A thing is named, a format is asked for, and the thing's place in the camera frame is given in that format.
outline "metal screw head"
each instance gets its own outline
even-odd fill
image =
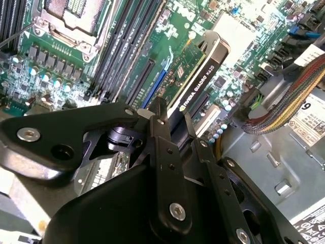
[[[162,125],[164,125],[164,124],[165,124],[165,122],[164,122],[164,121],[162,121],[160,118],[159,118],[159,119],[157,119],[157,121],[159,122],[159,124],[162,124]]]
[[[247,233],[243,229],[237,229],[236,234],[238,239],[242,242],[242,244],[250,244],[250,239]]]
[[[184,221],[186,214],[185,214],[185,209],[178,203],[172,203],[169,206],[169,211],[171,212],[171,215],[179,220],[179,221]]]
[[[34,142],[41,138],[41,134],[34,128],[22,128],[17,132],[17,137],[22,141]]]
[[[133,112],[131,111],[131,110],[129,110],[129,109],[126,109],[126,110],[124,110],[127,114],[129,114],[129,115],[133,115]]]
[[[200,141],[200,143],[203,147],[208,147],[208,144],[205,141]]]
[[[234,167],[234,166],[235,166],[234,162],[232,162],[232,161],[230,161],[230,160],[227,160],[227,162],[228,162],[228,164],[229,164],[231,167]]]

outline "chip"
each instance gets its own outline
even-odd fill
[[[221,88],[223,87],[223,85],[225,84],[225,82],[226,82],[226,80],[225,80],[223,77],[219,76],[219,77],[216,79],[216,81],[214,82],[214,85],[215,85],[217,88],[221,89]]]
[[[178,70],[177,70],[178,79],[180,79],[180,78],[183,76],[183,74],[184,74],[184,69],[183,69],[183,67],[180,65],[180,66],[178,67]]]
[[[24,84],[22,84],[20,88],[21,88],[22,90],[24,90],[24,91],[27,91],[27,86],[24,85]]]
[[[41,87],[42,87],[42,88],[46,88],[46,87],[47,87],[47,83],[42,81],[42,82],[41,82]]]

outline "electronic component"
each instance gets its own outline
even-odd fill
[[[231,52],[223,63],[229,67],[236,64],[256,36],[254,32],[224,11],[219,15],[212,30],[217,32],[231,47]]]
[[[73,87],[73,85],[72,85],[71,83],[68,82],[68,83],[66,83],[66,84],[63,86],[63,91],[66,92],[66,93],[68,93],[68,92],[71,91],[72,87]]]
[[[218,117],[220,113],[221,113],[220,108],[217,105],[212,104],[212,106],[207,110],[206,115],[194,127],[198,137],[201,137],[203,135],[203,133],[215,121],[215,119]]]
[[[57,78],[54,82],[53,82],[53,86],[55,88],[59,88],[62,85],[63,81],[61,78]]]
[[[37,66],[33,66],[29,69],[29,73],[32,76],[36,76],[39,73],[40,69]]]
[[[28,56],[29,56],[30,58],[35,58],[36,55],[37,55],[37,48],[31,46],[31,47],[29,48],[29,54],[28,54]]]

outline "blue cable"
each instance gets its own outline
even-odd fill
[[[320,37],[320,33],[307,32],[306,33],[306,36],[308,36],[309,38],[316,39],[316,38],[319,38]]]

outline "capacitor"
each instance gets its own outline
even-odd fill
[[[227,96],[229,98],[232,98],[234,96],[234,93],[231,90],[229,90],[229,91],[227,91]]]
[[[221,124],[220,127],[223,129],[223,130],[226,130],[228,128],[228,125],[227,124]]]
[[[208,140],[210,144],[213,144],[215,142],[215,139],[212,136],[209,136]]]
[[[71,83],[67,83],[63,87],[63,91],[66,92],[66,93],[70,92],[71,89],[72,89],[72,84]]]
[[[60,86],[62,85],[63,81],[61,78],[57,78],[54,82],[53,82],[53,86],[55,88],[60,88]]]
[[[22,56],[15,56],[15,57],[13,57],[12,58],[12,62],[14,62],[14,63],[21,63],[21,62],[23,62],[23,58],[22,58]]]
[[[26,102],[25,102],[25,104],[26,104],[26,106],[30,106],[30,105],[32,105],[34,102],[36,101],[36,98],[35,97],[31,97],[31,98],[29,98]]]
[[[223,129],[221,129],[221,128],[218,129],[218,130],[217,130],[217,133],[218,133],[219,135],[221,135],[221,134],[223,133]]]
[[[33,76],[37,75],[39,73],[39,71],[40,71],[40,69],[37,66],[34,66],[29,69],[30,75],[33,75]]]
[[[42,96],[41,101],[45,103],[50,101],[50,98],[51,98],[50,94],[45,94],[44,96]]]
[[[227,105],[229,104],[228,99],[226,99],[226,98],[221,98],[221,104],[222,104],[224,107],[227,106]]]
[[[45,81],[45,82],[48,82],[51,78],[52,78],[52,75],[50,73],[46,72],[43,75],[42,80]]]
[[[229,104],[230,104],[230,106],[235,107],[236,102],[234,99],[229,99]]]
[[[224,107],[224,109],[225,109],[225,111],[229,112],[229,111],[231,111],[232,106],[227,105],[227,106]]]

